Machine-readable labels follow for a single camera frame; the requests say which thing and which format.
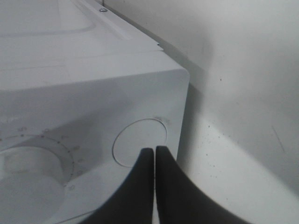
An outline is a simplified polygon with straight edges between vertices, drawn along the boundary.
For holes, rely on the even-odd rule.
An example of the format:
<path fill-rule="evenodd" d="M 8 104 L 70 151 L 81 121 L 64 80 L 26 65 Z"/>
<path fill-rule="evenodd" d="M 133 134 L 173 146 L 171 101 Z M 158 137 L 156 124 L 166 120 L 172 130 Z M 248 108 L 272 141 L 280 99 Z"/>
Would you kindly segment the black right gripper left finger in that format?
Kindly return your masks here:
<path fill-rule="evenodd" d="M 151 224 L 154 202 L 154 152 L 144 148 L 130 173 L 82 224 Z"/>

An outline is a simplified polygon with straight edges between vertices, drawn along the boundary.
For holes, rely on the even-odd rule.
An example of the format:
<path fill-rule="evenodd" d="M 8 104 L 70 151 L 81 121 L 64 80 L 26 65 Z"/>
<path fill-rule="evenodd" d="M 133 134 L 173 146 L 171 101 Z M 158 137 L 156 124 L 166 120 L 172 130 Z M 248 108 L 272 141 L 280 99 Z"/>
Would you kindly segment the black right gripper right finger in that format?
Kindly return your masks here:
<path fill-rule="evenodd" d="M 247 224 L 202 192 L 168 147 L 156 147 L 156 198 L 161 224 Z"/>

